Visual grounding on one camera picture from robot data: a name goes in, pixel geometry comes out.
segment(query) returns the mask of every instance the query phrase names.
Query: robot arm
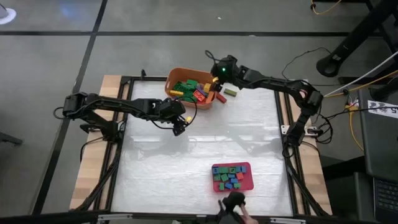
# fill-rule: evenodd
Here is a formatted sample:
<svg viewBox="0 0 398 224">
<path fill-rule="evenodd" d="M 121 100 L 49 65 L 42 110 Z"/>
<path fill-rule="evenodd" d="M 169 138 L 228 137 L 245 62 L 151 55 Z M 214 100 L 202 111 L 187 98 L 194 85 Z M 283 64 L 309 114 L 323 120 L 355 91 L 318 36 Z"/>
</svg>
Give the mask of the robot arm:
<svg viewBox="0 0 398 224">
<path fill-rule="evenodd" d="M 172 123 L 174 135 L 178 136 L 185 131 L 187 122 L 181 117 L 185 113 L 185 108 L 181 102 L 166 98 L 158 99 L 136 99 L 120 100 L 94 93 L 75 93 L 67 96 L 63 106 L 63 119 L 82 119 L 88 124 L 80 127 L 88 133 L 90 129 L 99 129 L 105 140 L 117 141 L 120 139 L 118 123 L 107 121 L 94 110 L 109 110 L 123 113 L 130 113 L 136 118 L 146 121 L 160 121 L 161 123 Z"/>
<path fill-rule="evenodd" d="M 266 88 L 288 93 L 293 97 L 301 114 L 294 124 L 290 124 L 284 142 L 290 146 L 299 146 L 305 135 L 305 124 L 315 115 L 321 106 L 323 95 L 306 81 L 284 80 L 266 77 L 256 70 L 243 65 L 238 67 L 238 60 L 232 55 L 221 59 L 211 68 L 211 75 L 215 77 L 215 90 L 221 91 L 225 82 L 243 88 Z"/>
</svg>

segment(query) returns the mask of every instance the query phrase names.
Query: orange plastic container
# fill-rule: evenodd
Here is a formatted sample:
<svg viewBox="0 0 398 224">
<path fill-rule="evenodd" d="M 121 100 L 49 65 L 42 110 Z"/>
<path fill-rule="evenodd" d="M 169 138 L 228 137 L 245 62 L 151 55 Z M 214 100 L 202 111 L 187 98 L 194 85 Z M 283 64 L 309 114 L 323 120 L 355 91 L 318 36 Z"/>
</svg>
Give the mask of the orange plastic container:
<svg viewBox="0 0 398 224">
<path fill-rule="evenodd" d="M 170 90 L 173 90 L 174 85 L 180 82 L 186 82 L 188 79 L 196 80 L 198 83 L 206 84 L 213 83 L 213 77 L 208 72 L 192 70 L 188 68 L 175 68 L 170 71 L 169 76 L 167 77 L 166 85 L 164 86 L 164 90 L 169 97 L 173 97 L 170 95 Z M 210 102 L 197 102 L 198 109 L 208 110 L 211 108 L 211 104 L 213 100 L 216 98 L 217 92 L 214 93 L 213 99 Z M 194 108 L 195 104 L 181 101 L 183 105 Z"/>
</svg>

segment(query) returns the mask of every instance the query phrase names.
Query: white work surface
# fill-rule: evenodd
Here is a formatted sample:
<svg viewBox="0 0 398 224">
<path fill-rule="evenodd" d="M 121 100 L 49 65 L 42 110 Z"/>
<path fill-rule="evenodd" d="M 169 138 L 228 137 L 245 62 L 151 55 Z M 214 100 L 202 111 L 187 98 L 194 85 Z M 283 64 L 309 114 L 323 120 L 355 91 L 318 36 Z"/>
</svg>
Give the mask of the white work surface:
<svg viewBox="0 0 398 224">
<path fill-rule="evenodd" d="M 164 85 L 134 82 L 132 99 L 164 99 Z M 292 216 L 274 92 L 223 95 L 226 104 L 215 100 L 211 109 L 198 110 L 178 137 L 129 115 L 112 212 L 216 214 L 217 200 L 229 192 L 213 191 L 211 166 L 249 162 L 254 182 L 244 192 L 249 214 Z M 187 108 L 183 116 L 194 112 Z"/>
</svg>

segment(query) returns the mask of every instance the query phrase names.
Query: yellow cable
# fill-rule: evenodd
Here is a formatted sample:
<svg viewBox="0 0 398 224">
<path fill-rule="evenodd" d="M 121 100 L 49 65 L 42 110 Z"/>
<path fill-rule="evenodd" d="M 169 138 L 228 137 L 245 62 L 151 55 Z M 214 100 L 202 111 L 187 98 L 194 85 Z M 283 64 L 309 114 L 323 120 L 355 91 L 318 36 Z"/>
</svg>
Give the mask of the yellow cable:
<svg viewBox="0 0 398 224">
<path fill-rule="evenodd" d="M 323 15 L 325 13 L 327 13 L 328 11 L 332 10 L 334 7 L 336 7 L 339 3 L 341 2 L 341 0 L 339 0 L 338 2 L 336 2 L 336 4 L 334 4 L 332 7 L 330 7 L 328 10 L 323 11 L 323 12 L 317 12 L 315 10 L 315 6 L 312 7 L 312 11 L 316 14 L 316 15 Z"/>
<path fill-rule="evenodd" d="M 350 130 L 351 130 L 351 136 L 353 137 L 353 139 L 354 139 L 356 145 L 363 151 L 362 146 L 359 144 L 359 142 L 358 142 L 358 141 L 356 140 L 356 138 L 355 138 L 354 129 L 353 129 L 353 115 L 354 115 L 354 112 L 352 112 L 352 111 L 355 111 L 355 110 L 357 110 L 358 108 L 357 108 L 356 106 L 351 106 L 351 107 L 350 107 L 349 105 L 346 105 L 346 109 L 348 109 L 348 110 L 351 111 L 351 112 L 349 112 L 349 128 L 350 128 Z"/>
<path fill-rule="evenodd" d="M 391 76 L 391 75 L 394 75 L 394 74 L 396 74 L 396 73 L 398 73 L 398 70 L 395 70 L 395 71 L 391 72 L 390 74 L 384 75 L 383 77 L 378 78 L 377 80 L 373 80 L 373 81 L 371 81 L 371 82 L 369 82 L 369 83 L 367 83 L 367 84 L 363 84 L 363 85 L 361 85 L 361 86 L 352 88 L 352 89 L 350 89 L 350 90 L 348 90 L 348 91 L 355 91 L 355 90 L 358 90 L 358 89 L 360 89 L 360 88 L 367 87 L 368 85 L 371 85 L 371 84 L 373 84 L 373 83 L 375 83 L 375 82 L 377 82 L 377 81 L 382 80 L 383 78 L 387 78 L 387 77 L 389 77 L 389 76 Z M 344 95 L 344 93 L 337 93 L 337 94 L 325 96 L 325 98 L 334 97 L 334 96 L 341 96 L 341 95 Z"/>
</svg>

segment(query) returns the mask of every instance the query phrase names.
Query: red tray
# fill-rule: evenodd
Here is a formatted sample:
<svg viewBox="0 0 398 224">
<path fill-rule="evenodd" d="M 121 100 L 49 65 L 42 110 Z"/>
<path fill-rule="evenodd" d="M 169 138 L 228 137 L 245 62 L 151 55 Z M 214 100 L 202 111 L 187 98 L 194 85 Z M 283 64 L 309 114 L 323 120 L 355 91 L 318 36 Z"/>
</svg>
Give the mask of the red tray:
<svg viewBox="0 0 398 224">
<path fill-rule="evenodd" d="M 234 167 L 234 166 L 245 166 L 246 167 L 246 173 L 243 174 L 244 178 L 243 180 L 240 180 L 239 183 L 241 184 L 240 189 L 227 189 L 225 188 L 224 190 L 220 190 L 218 188 L 219 184 L 222 181 L 214 181 L 214 175 L 213 175 L 213 168 L 214 167 Z M 215 192 L 229 192 L 229 191 L 241 191 L 241 190 L 252 190 L 254 188 L 253 184 L 253 177 L 251 175 L 251 166 L 250 163 L 248 162 L 235 162 L 235 163 L 229 163 L 229 164 L 213 164 L 211 167 L 211 178 L 213 179 L 213 190 Z"/>
</svg>

